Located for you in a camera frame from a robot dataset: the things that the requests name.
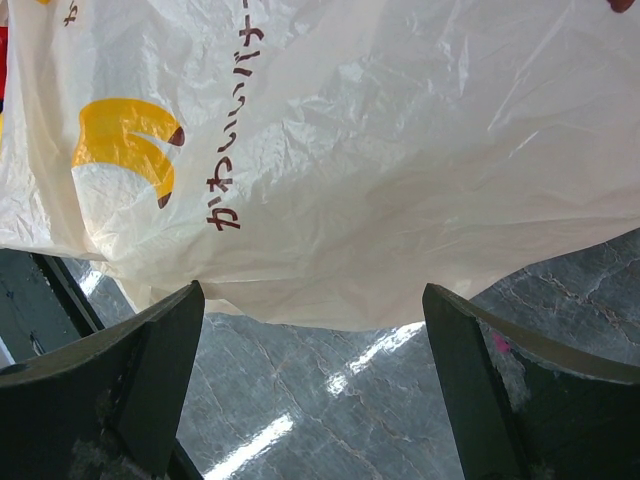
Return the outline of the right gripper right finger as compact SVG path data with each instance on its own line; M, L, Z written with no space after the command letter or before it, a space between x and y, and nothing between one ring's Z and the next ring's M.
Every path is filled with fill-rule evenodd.
M638 478L638 367L546 338L439 285L427 285L422 302L465 478Z

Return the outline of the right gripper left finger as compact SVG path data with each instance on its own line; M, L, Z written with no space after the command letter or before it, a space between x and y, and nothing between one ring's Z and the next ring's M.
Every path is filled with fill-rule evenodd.
M192 282L1 371L4 479L198 479L176 439L204 315Z

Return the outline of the banana print plastic bag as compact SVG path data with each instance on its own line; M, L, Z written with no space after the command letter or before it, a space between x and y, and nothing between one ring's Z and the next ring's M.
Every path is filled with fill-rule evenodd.
M5 1L1 243L368 330L639 225L635 1Z

